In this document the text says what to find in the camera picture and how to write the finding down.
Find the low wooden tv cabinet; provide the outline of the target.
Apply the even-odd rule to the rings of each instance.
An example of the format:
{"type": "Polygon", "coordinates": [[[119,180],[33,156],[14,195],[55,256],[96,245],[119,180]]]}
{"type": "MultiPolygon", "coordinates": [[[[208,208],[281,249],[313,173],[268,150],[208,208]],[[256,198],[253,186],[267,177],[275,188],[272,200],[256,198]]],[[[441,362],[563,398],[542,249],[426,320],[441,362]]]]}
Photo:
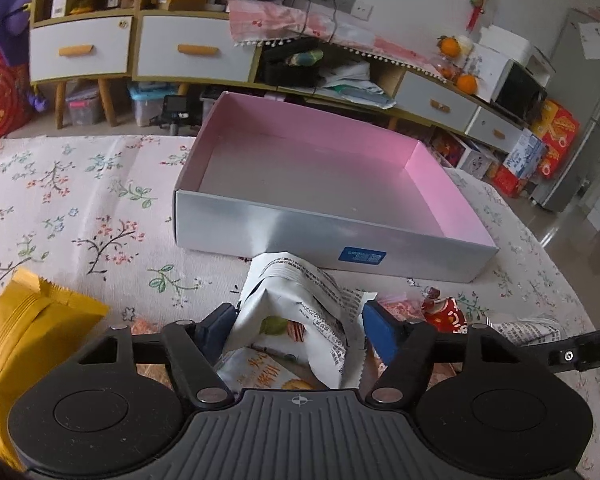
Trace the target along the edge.
{"type": "Polygon", "coordinates": [[[496,114],[486,104],[460,92],[449,82],[426,70],[391,58],[376,58],[348,47],[330,46],[315,38],[276,42],[265,47],[257,80],[270,86],[314,92],[319,99],[337,101],[337,92],[324,86],[326,73],[359,62],[368,64],[370,82],[393,100],[393,107],[385,110],[392,117],[438,126],[502,153],[510,152],[524,133],[524,130],[496,114]],[[315,49],[322,50],[324,58],[310,68],[301,67],[297,76],[266,74],[275,63],[286,70],[287,58],[315,49]]]}

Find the orange fruit lower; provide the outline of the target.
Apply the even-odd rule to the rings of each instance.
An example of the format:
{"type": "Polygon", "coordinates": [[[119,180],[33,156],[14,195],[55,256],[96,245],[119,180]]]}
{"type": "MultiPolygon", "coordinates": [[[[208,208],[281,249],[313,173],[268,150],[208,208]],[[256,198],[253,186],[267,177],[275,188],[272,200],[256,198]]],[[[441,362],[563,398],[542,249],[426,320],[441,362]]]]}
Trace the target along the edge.
{"type": "Polygon", "coordinates": [[[455,87],[460,92],[474,96],[478,92],[478,78],[471,74],[459,74],[454,80],[455,87]]]}

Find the orange fruit upper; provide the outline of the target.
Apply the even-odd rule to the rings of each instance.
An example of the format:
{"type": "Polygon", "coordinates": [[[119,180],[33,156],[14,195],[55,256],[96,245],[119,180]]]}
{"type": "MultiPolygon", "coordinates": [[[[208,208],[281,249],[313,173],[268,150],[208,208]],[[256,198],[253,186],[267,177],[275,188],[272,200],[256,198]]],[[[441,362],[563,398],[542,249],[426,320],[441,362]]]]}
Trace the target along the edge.
{"type": "Polygon", "coordinates": [[[462,47],[453,36],[440,36],[437,41],[440,53],[446,58],[458,58],[462,54],[462,47]]]}

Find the grey refrigerator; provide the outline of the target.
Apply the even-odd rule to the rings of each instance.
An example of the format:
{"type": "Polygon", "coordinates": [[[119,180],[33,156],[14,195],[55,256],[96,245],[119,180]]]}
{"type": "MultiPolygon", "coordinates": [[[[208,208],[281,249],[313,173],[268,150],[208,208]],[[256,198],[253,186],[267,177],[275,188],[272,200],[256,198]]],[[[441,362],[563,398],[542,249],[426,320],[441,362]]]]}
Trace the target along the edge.
{"type": "Polygon", "coordinates": [[[600,170],[600,21],[569,10],[550,62],[556,74],[548,96],[565,107],[580,128],[554,176],[534,189],[532,200],[561,212],[600,170]]]}

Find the red festive bag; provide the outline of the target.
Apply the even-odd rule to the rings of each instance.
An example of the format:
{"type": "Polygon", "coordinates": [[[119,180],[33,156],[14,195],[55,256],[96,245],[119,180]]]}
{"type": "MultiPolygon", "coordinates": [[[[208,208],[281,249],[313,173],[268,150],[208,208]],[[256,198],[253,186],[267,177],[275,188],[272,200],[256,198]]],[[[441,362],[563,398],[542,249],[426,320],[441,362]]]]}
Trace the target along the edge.
{"type": "Polygon", "coordinates": [[[29,67],[10,67],[0,53],[0,137],[24,125],[32,117],[29,104],[29,67]]]}

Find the orange fruit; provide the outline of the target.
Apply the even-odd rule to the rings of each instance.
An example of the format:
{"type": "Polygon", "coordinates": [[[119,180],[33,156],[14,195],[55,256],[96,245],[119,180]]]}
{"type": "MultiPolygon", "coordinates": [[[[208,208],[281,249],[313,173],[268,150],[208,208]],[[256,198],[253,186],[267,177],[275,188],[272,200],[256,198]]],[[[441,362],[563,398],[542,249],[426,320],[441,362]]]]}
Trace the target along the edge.
{"type": "Polygon", "coordinates": [[[460,92],[474,96],[478,92],[478,78],[471,74],[459,74],[454,80],[455,87],[460,92]]]}
{"type": "Polygon", "coordinates": [[[440,36],[437,41],[440,53],[446,58],[458,58],[462,54],[462,47],[453,36],[440,36]]]}

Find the purple plush toy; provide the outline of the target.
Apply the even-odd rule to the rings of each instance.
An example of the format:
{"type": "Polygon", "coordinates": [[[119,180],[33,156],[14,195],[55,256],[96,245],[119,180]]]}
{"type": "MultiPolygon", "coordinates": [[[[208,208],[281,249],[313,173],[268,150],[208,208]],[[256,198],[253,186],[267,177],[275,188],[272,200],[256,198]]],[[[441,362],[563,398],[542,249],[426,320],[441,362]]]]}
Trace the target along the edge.
{"type": "Polygon", "coordinates": [[[22,68],[30,77],[32,0],[0,0],[0,68],[22,68]]]}

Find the white microwave oven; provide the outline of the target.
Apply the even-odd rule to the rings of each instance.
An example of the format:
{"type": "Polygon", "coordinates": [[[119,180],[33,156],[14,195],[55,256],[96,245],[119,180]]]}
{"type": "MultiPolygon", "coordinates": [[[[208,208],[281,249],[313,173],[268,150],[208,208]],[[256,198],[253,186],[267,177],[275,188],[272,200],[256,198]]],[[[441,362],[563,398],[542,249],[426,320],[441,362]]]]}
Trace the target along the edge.
{"type": "Polygon", "coordinates": [[[531,73],[507,55],[475,44],[466,68],[477,79],[476,97],[529,125],[542,112],[547,92],[531,73]]]}

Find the wooden shelf cabinet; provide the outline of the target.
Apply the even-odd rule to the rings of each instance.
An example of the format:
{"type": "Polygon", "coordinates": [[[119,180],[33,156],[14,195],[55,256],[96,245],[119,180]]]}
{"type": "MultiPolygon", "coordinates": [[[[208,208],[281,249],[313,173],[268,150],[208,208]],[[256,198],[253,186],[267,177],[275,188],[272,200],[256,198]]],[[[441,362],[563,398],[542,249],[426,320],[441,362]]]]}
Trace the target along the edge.
{"type": "Polygon", "coordinates": [[[110,126],[117,123],[115,80],[250,87],[261,50],[235,44],[224,12],[158,0],[32,0],[29,68],[55,87],[55,124],[64,125],[67,84],[93,81],[110,126]]]}

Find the white printed snack packet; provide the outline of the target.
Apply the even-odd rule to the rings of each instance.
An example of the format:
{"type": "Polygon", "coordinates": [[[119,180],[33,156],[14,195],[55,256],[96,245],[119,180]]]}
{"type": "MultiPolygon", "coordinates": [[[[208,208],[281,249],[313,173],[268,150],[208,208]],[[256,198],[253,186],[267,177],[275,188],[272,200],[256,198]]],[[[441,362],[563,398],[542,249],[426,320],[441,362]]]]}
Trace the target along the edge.
{"type": "Polygon", "coordinates": [[[560,341],[564,330],[551,318],[515,318],[508,314],[493,315],[486,324],[517,346],[548,344],[560,341]]]}
{"type": "Polygon", "coordinates": [[[251,261],[224,350],[260,349],[309,367],[327,388],[356,388],[366,359],[362,312],[375,298],[289,252],[262,254],[251,261]]]}

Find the yellow snack packet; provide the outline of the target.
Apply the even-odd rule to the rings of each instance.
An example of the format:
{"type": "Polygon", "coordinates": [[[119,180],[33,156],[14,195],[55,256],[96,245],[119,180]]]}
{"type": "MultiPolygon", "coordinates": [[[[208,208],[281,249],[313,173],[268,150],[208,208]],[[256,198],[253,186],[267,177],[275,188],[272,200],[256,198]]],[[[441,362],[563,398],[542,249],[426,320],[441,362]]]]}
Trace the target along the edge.
{"type": "Polygon", "coordinates": [[[0,459],[19,470],[8,434],[15,402],[78,351],[106,304],[19,269],[0,295],[0,459]]]}

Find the floral tablecloth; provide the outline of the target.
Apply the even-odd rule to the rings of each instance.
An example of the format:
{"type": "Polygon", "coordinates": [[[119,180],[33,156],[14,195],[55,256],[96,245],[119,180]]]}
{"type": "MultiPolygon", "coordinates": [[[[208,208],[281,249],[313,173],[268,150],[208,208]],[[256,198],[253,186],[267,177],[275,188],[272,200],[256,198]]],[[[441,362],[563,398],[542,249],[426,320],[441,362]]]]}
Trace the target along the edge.
{"type": "MultiPolygon", "coordinates": [[[[0,140],[0,296],[26,269],[108,307],[106,325],[199,320],[236,302],[244,259],[174,243],[171,194],[193,140],[77,136],[0,140]]],[[[542,316],[569,335],[592,326],[576,294],[498,192],[466,172],[450,178],[500,246],[470,284],[445,291],[473,321],[542,316]]]]}

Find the pink table runner cloth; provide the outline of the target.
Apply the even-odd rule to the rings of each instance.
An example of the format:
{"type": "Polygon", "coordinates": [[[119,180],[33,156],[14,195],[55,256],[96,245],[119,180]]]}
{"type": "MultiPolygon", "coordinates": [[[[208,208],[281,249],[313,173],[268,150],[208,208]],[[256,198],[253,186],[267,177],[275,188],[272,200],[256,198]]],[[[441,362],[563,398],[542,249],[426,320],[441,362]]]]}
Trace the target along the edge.
{"type": "Polygon", "coordinates": [[[228,0],[227,10],[235,44],[274,46],[309,37],[446,81],[424,56],[340,18],[256,0],[228,0]]]}

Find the pink cardboard box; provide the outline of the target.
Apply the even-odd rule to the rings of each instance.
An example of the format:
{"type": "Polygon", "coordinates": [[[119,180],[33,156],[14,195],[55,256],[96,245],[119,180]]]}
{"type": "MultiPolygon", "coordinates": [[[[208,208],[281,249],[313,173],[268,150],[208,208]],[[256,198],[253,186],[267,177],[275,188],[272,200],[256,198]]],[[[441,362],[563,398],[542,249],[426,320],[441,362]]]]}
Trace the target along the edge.
{"type": "Polygon", "coordinates": [[[324,269],[473,281],[498,252],[426,146],[367,122],[224,93],[173,192],[181,248],[289,252],[324,269]]]}

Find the red snack packet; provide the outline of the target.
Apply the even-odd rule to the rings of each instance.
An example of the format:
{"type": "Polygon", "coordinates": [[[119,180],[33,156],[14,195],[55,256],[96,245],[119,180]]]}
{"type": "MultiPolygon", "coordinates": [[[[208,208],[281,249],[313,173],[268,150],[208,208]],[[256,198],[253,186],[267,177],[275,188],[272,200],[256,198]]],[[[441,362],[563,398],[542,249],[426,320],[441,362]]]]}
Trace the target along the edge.
{"type": "Polygon", "coordinates": [[[439,289],[426,289],[422,302],[425,320],[440,333],[466,334],[468,324],[464,313],[453,297],[443,297],[439,289]]]}

